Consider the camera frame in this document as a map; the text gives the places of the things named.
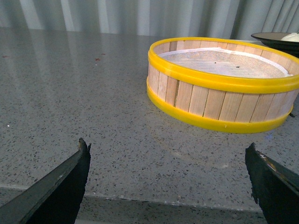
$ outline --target granite countertop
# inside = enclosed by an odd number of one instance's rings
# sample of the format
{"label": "granite countertop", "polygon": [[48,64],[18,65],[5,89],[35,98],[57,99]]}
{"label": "granite countertop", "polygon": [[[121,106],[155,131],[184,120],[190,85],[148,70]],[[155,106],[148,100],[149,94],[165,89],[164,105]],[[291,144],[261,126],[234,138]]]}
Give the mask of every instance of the granite countertop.
{"label": "granite countertop", "polygon": [[160,39],[0,28],[0,192],[26,189],[83,137],[86,196],[260,211],[245,148],[255,142],[299,173],[299,100],[295,118],[265,133],[185,124],[146,93],[147,52]]}

